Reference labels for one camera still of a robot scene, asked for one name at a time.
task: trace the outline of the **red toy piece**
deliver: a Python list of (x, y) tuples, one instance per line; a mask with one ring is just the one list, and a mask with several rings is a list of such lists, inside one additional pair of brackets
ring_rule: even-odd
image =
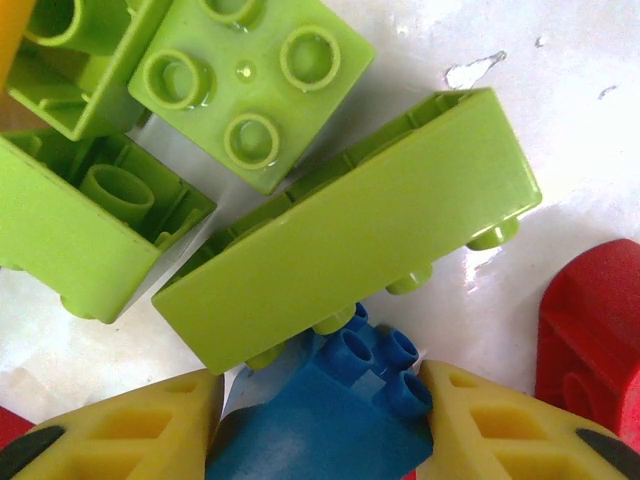
[(21, 437), (33, 427), (33, 423), (0, 407), (0, 450)]
[(614, 431), (640, 453), (640, 245), (569, 263), (540, 304), (536, 398)]

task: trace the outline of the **yellow triangular piece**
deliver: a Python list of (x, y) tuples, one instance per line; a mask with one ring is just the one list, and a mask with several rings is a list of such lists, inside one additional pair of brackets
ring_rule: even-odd
[(429, 480), (626, 480), (575, 434), (607, 429), (465, 370), (424, 362), (433, 395)]
[(14, 480), (202, 480), (223, 396), (202, 370), (48, 420), (66, 432)]

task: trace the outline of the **orange toy piece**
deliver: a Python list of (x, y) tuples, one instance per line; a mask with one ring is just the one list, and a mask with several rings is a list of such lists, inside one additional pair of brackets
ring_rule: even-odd
[(0, 0), (0, 90), (27, 28), (35, 0)]

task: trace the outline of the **black tip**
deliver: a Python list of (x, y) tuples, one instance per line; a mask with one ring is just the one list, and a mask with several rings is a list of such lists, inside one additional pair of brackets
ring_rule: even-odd
[(640, 455), (618, 440), (587, 428), (576, 430), (578, 436), (629, 480), (640, 480)]
[(11, 480), (62, 434), (62, 427), (47, 427), (18, 438), (0, 451), (0, 480)]

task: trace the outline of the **blue duplo block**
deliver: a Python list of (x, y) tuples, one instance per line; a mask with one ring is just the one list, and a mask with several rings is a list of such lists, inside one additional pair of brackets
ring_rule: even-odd
[(410, 370), (418, 352), (367, 319), (358, 305), (343, 329), (308, 342), (275, 398), (231, 413), (206, 479), (398, 480), (424, 462), (432, 402)]

